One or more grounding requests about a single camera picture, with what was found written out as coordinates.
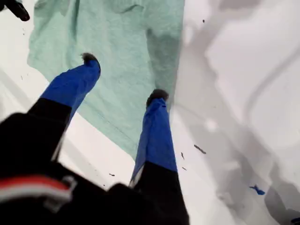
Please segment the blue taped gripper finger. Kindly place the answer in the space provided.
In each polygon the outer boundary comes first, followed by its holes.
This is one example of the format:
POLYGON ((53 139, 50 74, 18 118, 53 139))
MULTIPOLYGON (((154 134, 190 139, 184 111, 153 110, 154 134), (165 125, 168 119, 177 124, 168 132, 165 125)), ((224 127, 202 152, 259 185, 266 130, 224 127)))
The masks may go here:
POLYGON ((146 101, 130 187, 153 205, 162 225, 187 225, 189 215, 180 187, 168 97, 165 90, 155 89, 146 101))
POLYGON ((35 118, 33 148, 54 150, 64 136, 76 110, 93 89, 101 74, 97 58, 81 54, 83 64, 56 76, 41 94, 28 114, 35 118))

